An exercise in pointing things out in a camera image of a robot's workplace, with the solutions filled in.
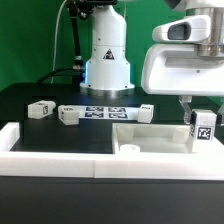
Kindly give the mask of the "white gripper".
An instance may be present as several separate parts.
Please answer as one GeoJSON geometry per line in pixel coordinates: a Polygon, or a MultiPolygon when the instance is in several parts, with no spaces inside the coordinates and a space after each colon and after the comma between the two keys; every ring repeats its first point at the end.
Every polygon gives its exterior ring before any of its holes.
{"type": "MultiPolygon", "coordinates": [[[[153,30],[156,44],[146,53],[141,86],[147,94],[180,96],[184,123],[191,120],[191,96],[224,96],[224,56],[203,56],[202,42],[212,34],[208,15],[187,16],[153,30]]],[[[216,124],[224,126],[224,97],[216,124]]]]}

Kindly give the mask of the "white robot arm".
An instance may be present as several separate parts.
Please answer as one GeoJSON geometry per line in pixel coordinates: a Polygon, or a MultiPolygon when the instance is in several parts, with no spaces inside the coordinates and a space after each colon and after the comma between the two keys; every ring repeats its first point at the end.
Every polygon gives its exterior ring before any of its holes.
{"type": "MultiPolygon", "coordinates": [[[[130,91],[125,57],[126,21],[114,10],[120,0],[67,0],[74,19],[93,18],[92,56],[80,88],[98,95],[130,91]]],[[[224,97],[224,0],[164,0],[185,16],[156,27],[146,53],[141,87],[148,94],[178,95],[189,123],[194,96],[224,97]]]]}

